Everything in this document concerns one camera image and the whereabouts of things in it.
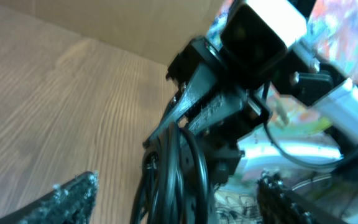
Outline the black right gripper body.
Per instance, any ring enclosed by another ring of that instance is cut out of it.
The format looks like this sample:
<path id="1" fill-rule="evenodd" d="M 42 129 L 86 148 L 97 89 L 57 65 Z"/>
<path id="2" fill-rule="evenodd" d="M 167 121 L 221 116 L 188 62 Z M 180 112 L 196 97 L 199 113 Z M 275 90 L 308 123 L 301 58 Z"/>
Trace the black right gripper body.
<path id="1" fill-rule="evenodd" d="M 205 63 L 213 70 L 218 84 L 183 117 L 190 122 L 202 107 L 220 93 L 239 95 L 244 100 L 244 109 L 241 112 L 240 128 L 197 136 L 201 141 L 200 149 L 205 154 L 205 166 L 198 166 L 195 159 L 188 159 L 187 154 L 183 154 L 183 180 L 189 185 L 200 182 L 224 184 L 229 176 L 234 174 L 240 161 L 237 140 L 250 134 L 258 126 L 267 124 L 273 113 L 265 101 L 269 90 L 267 81 L 270 80 L 280 93 L 294 96 L 306 106 L 311 106 L 322 98 L 333 86 L 333 81 L 327 73 L 306 72 L 305 56 L 297 49 L 293 49 L 288 58 L 277 64 L 278 73 L 275 77 L 268 77 L 268 80 L 257 89 L 245 89 L 229 78 L 228 67 L 219 51 L 205 37 L 199 36 L 190 40 L 168 67 L 167 78 L 178 83 L 179 90 L 175 95 L 177 99 L 181 97 L 193 72 L 201 63 Z"/>

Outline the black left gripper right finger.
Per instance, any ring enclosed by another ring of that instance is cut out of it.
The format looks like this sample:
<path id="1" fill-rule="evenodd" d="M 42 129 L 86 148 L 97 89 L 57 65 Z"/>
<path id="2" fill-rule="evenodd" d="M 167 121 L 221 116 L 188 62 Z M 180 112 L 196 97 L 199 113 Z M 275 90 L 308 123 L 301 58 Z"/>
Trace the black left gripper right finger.
<path id="1" fill-rule="evenodd" d="M 291 188 L 283 184 L 280 174 L 270 175 L 263 170 L 257 181 L 257 204 L 263 223 L 296 224 L 335 224 L 344 223 L 342 219 L 350 207 L 347 202 L 339 215 L 334 216 L 313 204 L 295 190 L 306 185 L 330 179 L 332 175 L 323 174 L 306 179 Z"/>

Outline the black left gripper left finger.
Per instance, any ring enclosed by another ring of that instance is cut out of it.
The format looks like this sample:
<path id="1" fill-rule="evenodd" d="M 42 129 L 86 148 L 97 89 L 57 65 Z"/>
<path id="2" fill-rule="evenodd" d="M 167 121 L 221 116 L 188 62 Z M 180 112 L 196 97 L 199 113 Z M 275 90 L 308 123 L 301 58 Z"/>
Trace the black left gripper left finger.
<path id="1" fill-rule="evenodd" d="M 0 224 L 89 223 L 99 190 L 98 173 L 86 171 L 26 206 L 0 218 Z"/>

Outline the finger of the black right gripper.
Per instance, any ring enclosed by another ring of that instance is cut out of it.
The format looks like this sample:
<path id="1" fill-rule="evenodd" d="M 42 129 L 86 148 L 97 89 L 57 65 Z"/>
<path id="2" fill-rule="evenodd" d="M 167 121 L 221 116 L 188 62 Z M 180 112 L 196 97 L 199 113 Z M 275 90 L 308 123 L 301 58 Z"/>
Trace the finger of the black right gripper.
<path id="1" fill-rule="evenodd" d="M 195 136 L 235 130 L 241 127 L 244 100 L 237 94 L 220 93 L 185 125 Z"/>
<path id="2" fill-rule="evenodd" d="M 217 84 L 218 79 L 213 70 L 205 63 L 199 64 L 181 97 L 173 105 L 173 108 L 162 117 L 162 120 L 150 136 L 142 143 L 143 148 L 147 149 L 151 145 L 151 141 L 156 139 L 164 129 L 168 128 L 171 122 L 179 121 L 186 112 L 206 98 Z"/>

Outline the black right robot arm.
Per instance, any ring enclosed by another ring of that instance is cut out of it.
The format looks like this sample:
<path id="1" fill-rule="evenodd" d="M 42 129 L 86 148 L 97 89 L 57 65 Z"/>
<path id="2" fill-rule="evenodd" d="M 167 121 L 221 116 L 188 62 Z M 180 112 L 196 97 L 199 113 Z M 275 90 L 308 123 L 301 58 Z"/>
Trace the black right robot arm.
<path id="1" fill-rule="evenodd" d="M 229 13 L 215 47 L 205 36 L 189 41 L 168 67 L 167 78 L 178 91 L 156 129 L 144 141 L 148 149 L 162 145 L 163 136 L 182 118 L 206 159 L 202 170 L 209 181 L 223 183 L 242 156 L 238 140 L 266 128 L 273 111 L 268 88 L 296 98 L 319 111 L 351 142 L 344 155 L 330 161 L 318 155 L 308 162 L 310 149 L 290 154 L 276 139 L 279 158 L 311 170 L 331 170 L 354 178 L 358 170 L 358 86 L 326 63 L 304 40 L 306 19 L 288 1 L 243 1 Z"/>

